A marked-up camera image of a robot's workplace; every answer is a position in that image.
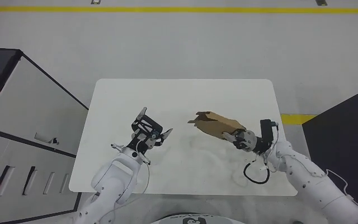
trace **black panel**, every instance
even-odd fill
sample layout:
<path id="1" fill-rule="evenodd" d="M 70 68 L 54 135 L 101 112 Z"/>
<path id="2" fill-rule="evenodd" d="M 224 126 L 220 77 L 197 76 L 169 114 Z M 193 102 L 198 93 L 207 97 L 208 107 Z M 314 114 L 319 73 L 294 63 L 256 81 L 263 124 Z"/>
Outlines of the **black panel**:
<path id="1" fill-rule="evenodd" d="M 47 74 L 42 68 L 40 68 L 33 60 L 31 60 L 28 56 L 26 56 L 22 51 L 20 51 L 18 49 L 3 49 L 3 48 L 0 48 L 0 92 L 3 89 L 3 86 L 5 85 L 6 81 L 8 80 L 8 78 L 9 78 L 10 74 L 12 73 L 13 69 L 17 65 L 17 62 L 21 59 L 21 57 L 26 58 L 37 69 L 42 71 L 42 73 L 44 75 L 46 75 L 48 78 L 50 78 L 54 83 L 56 83 L 60 88 L 62 88 L 62 90 L 64 90 L 68 95 L 70 95 L 72 98 L 74 98 L 78 103 L 80 103 L 84 108 L 86 108 L 88 110 L 88 107 L 86 107 L 82 102 L 80 102 L 76 97 L 74 97 L 68 90 L 66 90 L 61 84 L 59 84 L 55 79 L 53 79 L 49 74 Z M 16 141 L 16 142 L 21 142 L 21 143 L 24 143 L 24 144 L 28 144 L 28 145 L 31 145 L 31 146 L 34 146 L 34 147 L 37 147 L 37 148 L 42 148 L 44 150 L 59 153 L 61 155 L 69 156 L 69 157 L 72 157 L 72 158 L 76 157 L 76 155 L 74 155 L 74 154 L 64 152 L 64 151 L 61 151 L 61 150 L 57 150 L 55 148 L 51 148 L 51 147 L 48 147 L 48 146 L 44 146 L 44 145 L 38 144 L 36 142 L 28 141 L 28 140 L 23 139 L 23 138 L 12 136 L 12 135 L 7 134 L 7 133 L 0 132 L 0 137 L 4 137 L 4 138 L 7 138 L 7 139 Z M 0 177 L 1 181 L 4 178 L 4 175 L 6 174 L 6 170 L 4 170 L 3 174 Z M 79 202 L 81 200 L 81 195 L 82 195 L 82 193 L 77 194 L 76 202 L 75 202 L 74 207 L 73 207 L 72 210 L 53 213 L 53 214 L 46 214 L 46 215 L 43 215 L 43 216 L 25 218 L 25 219 L 22 219 L 22 220 L 14 220 L 14 221 L 2 222 L 0 224 L 10 224 L 10 223 L 15 224 L 15 223 L 22 223 L 22 222 L 30 222 L 30 221 L 39 220 L 39 219 L 42 219 L 42 218 L 48 218 L 48 217 L 52 217 L 52 216 L 58 216 L 58 215 L 61 215 L 61 214 L 67 214 L 67 213 L 71 213 L 71 212 L 76 212 L 77 209 L 78 209 L 78 206 L 79 206 Z"/>
<path id="2" fill-rule="evenodd" d="M 20 50 L 0 48 L 0 92 L 21 56 Z"/>
<path id="3" fill-rule="evenodd" d="M 330 169 L 348 182 L 347 192 L 358 199 L 358 95 L 302 125 L 309 154 L 322 170 Z M 330 174 L 343 190 L 345 183 Z"/>
<path id="4" fill-rule="evenodd" d="M 315 0 L 318 6 L 327 6 L 326 0 Z"/>

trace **black cable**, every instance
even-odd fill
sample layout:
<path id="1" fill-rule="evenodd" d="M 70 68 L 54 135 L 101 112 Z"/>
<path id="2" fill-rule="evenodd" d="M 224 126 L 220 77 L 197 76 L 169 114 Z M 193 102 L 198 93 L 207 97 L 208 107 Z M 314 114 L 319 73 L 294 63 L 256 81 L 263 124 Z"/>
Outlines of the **black cable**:
<path id="1" fill-rule="evenodd" d="M 255 183 L 255 184 L 266 184 L 266 183 L 268 182 L 269 178 L 270 178 L 270 170 L 269 170 L 269 167 L 267 166 L 267 163 L 264 162 L 264 164 L 265 164 L 266 170 L 267 170 L 267 177 L 266 177 L 266 180 L 265 180 L 265 181 L 263 181 L 263 182 L 257 182 L 257 181 L 252 180 L 251 178 L 249 178 L 249 177 L 246 175 L 246 170 L 247 170 L 247 168 L 251 165 L 250 162 L 249 162 L 249 163 L 245 166 L 245 168 L 244 168 L 244 176 L 245 176 L 249 181 L 251 181 L 251 182 L 253 182 L 253 183 Z"/>

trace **cabinet handle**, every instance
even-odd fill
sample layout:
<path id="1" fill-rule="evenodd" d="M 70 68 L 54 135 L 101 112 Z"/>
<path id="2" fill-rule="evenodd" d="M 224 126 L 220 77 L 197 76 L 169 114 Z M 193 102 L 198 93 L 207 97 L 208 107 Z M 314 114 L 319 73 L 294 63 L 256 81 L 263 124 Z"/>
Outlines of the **cabinet handle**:
<path id="1" fill-rule="evenodd" d="M 44 140 L 44 139 L 38 137 L 37 132 L 36 132 L 34 138 L 35 138 L 36 140 L 45 142 L 45 143 L 47 143 L 47 144 L 59 144 L 59 143 L 60 143 L 60 142 L 57 140 L 57 138 L 53 138 L 53 139 L 51 139 L 51 140 L 49 140 L 49 141 L 46 141 L 46 140 Z"/>

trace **wire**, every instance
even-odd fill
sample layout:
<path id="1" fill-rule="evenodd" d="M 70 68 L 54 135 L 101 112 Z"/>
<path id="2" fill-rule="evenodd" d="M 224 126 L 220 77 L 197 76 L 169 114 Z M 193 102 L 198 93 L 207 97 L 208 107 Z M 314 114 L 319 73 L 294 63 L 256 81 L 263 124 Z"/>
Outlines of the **wire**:
<path id="1" fill-rule="evenodd" d="M 274 145 L 273 145 L 273 147 L 272 147 L 272 150 L 271 150 L 271 152 L 268 154 L 268 156 L 267 156 L 266 159 L 270 158 L 270 156 L 271 156 L 271 154 L 272 154 L 273 151 L 275 151 L 275 154 L 276 154 L 276 148 L 275 148 L 275 146 L 276 146 L 276 144 L 277 144 L 277 142 L 278 142 L 278 140 L 279 140 L 279 134 L 280 134 L 280 133 L 279 133 L 279 126 L 276 126 L 276 130 L 277 130 L 276 142 L 274 143 Z M 269 170 L 270 172 L 277 172 L 277 170 L 279 169 L 279 167 L 280 167 L 280 163 L 279 163 L 279 166 L 277 167 L 277 169 L 275 169 L 275 171 L 271 171 L 270 168 L 268 168 L 268 170 Z"/>
<path id="2" fill-rule="evenodd" d="M 343 180 L 343 182 L 346 184 L 345 187 L 343 188 L 343 192 L 346 195 L 346 197 L 348 197 L 349 200 L 351 200 L 353 203 L 355 203 L 358 206 L 358 203 L 354 200 L 354 198 L 352 196 L 350 196 L 347 193 L 347 187 L 348 187 L 348 182 L 341 176 L 339 176 L 338 174 L 336 174 L 335 172 L 333 172 L 332 170 L 326 169 L 326 175 L 328 176 L 328 172 L 333 173 L 334 175 L 336 175 L 337 177 L 339 177 L 341 180 Z"/>
<path id="3" fill-rule="evenodd" d="M 114 212 L 114 211 L 116 211 L 116 210 L 118 210 L 118 209 L 120 209 L 120 208 L 123 208 L 123 207 L 125 207 L 125 206 L 127 206 L 127 205 L 129 205 L 129 204 L 131 204 L 131 203 L 133 203 L 133 202 L 135 202 L 136 200 L 138 200 L 138 199 L 140 198 L 140 196 L 142 196 L 142 195 L 145 193 L 145 191 L 147 191 L 147 188 L 148 188 L 148 185 L 149 185 L 149 179 L 150 179 L 150 169 L 149 169 L 149 165 L 148 165 L 148 164 L 146 164 L 146 166 L 147 166 L 147 169 L 148 169 L 148 180 L 147 180 L 147 184 L 146 184 L 146 186 L 145 186 L 143 192 L 140 193 L 140 194 L 138 195 L 138 197 L 136 197 L 135 199 L 131 200 L 131 201 L 128 202 L 127 204 L 124 204 L 124 205 L 119 206 L 119 207 L 117 207 L 117 208 L 116 208 L 116 202 L 115 202 L 115 203 L 113 204 L 113 209 L 110 210 L 109 212 L 107 212 L 106 214 L 104 214 L 104 215 L 99 219 L 99 221 L 100 221 L 101 219 L 103 219 L 103 217 L 107 216 L 109 213 Z M 114 218 L 113 218 L 113 220 L 112 220 L 112 223 L 114 223 L 115 220 L 116 220 L 116 213 L 114 213 Z"/>
<path id="4" fill-rule="evenodd" d="M 328 172 L 333 173 L 334 175 L 338 176 L 341 180 L 344 181 L 344 183 L 345 183 L 346 185 L 345 185 L 345 187 L 343 188 L 343 192 L 344 192 L 345 195 L 348 195 L 348 194 L 347 194 L 347 191 L 346 191 L 346 189 L 347 189 L 347 187 L 348 187 L 348 182 L 347 182 L 345 179 L 343 179 L 343 177 L 339 176 L 338 174 L 336 174 L 335 172 L 333 172 L 332 170 L 329 170 L 329 169 L 326 169 L 326 174 L 327 174 L 327 176 L 328 176 Z"/>
<path id="5" fill-rule="evenodd" d="M 258 182 L 258 181 L 255 181 L 255 180 L 252 180 L 251 178 L 249 178 L 246 174 L 246 170 L 247 168 L 251 165 L 251 163 L 249 162 L 245 168 L 244 168 L 244 176 L 251 182 L 255 183 L 255 184 L 266 184 L 270 178 L 270 170 L 269 170 L 269 167 L 267 166 L 267 162 L 263 162 L 266 166 L 266 170 L 267 170 L 267 176 L 266 176 L 266 180 L 262 181 L 262 182 Z"/>

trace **gray floor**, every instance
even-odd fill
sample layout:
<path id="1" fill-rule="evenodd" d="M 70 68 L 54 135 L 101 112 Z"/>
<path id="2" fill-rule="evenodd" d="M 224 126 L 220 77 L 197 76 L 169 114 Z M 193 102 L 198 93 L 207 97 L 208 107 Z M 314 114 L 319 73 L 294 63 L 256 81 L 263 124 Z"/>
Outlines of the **gray floor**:
<path id="1" fill-rule="evenodd" d="M 103 2 L 105 6 L 315 6 L 314 0 Z M 4 3 L 21 5 L 23 1 Z M 27 3 L 45 5 L 47 1 Z M 59 4 L 87 6 L 88 1 L 63 0 Z M 354 0 L 328 4 L 358 7 Z M 267 78 L 274 84 L 281 113 L 319 114 L 357 94 L 357 17 L 1 12 L 0 47 L 23 50 L 87 106 L 100 78 Z M 302 128 L 284 128 L 294 149 L 307 155 Z M 148 224 L 182 211 L 217 214 L 251 224 L 327 223 L 299 196 L 142 195 L 120 209 L 117 220 Z M 72 223 L 74 215 L 31 223 Z"/>

